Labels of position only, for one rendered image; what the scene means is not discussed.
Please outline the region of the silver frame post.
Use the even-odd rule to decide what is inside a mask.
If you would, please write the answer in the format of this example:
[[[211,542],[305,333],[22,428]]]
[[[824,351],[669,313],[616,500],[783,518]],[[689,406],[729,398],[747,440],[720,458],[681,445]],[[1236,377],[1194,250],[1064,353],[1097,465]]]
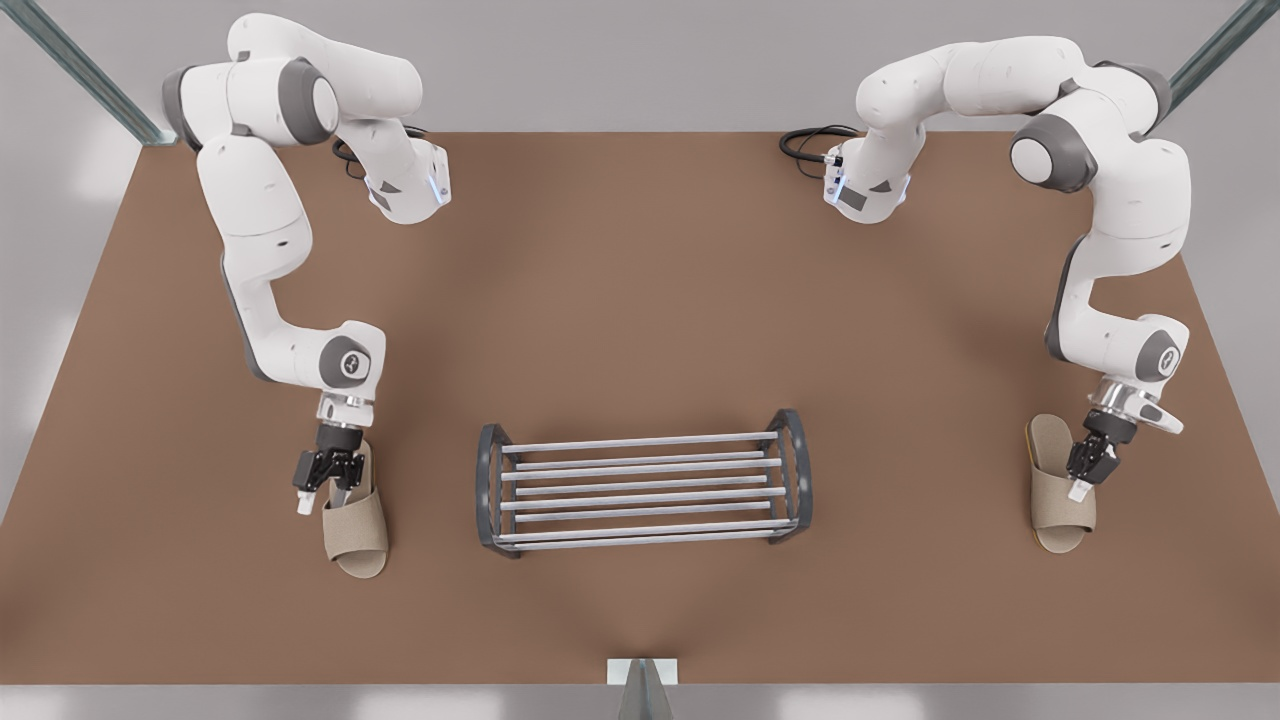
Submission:
[[[666,692],[678,683],[677,659],[608,659],[608,685],[622,685],[618,720],[675,720]]]
[[[177,142],[177,136],[157,127],[35,0],[0,0],[0,10],[143,146]]]
[[[1280,12],[1280,0],[1245,0],[1172,74],[1170,104],[1160,126],[1203,85],[1267,20]]]

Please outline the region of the grey metal shoe rack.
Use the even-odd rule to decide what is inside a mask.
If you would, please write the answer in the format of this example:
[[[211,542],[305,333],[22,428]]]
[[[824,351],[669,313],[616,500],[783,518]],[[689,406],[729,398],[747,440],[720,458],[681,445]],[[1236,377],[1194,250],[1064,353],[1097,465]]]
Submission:
[[[477,443],[483,547],[508,559],[705,541],[781,544],[814,514],[800,415],[758,432],[518,445],[499,424]]]

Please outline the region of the beige slipper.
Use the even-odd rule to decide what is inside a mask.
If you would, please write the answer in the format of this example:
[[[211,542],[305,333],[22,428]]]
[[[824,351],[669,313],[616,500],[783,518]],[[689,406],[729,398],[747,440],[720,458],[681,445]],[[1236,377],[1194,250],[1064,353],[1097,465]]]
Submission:
[[[1073,434],[1066,421],[1052,414],[1033,416],[1027,425],[1030,469],[1030,525],[1041,547],[1068,553],[1094,530],[1096,497],[1080,502],[1069,497],[1073,479],[1068,460]]]
[[[365,439],[358,452],[365,456],[362,479],[337,507],[337,480],[326,484],[329,500],[323,509],[323,538],[326,556],[351,577],[376,577],[387,564],[389,539],[378,489],[372,448]]]

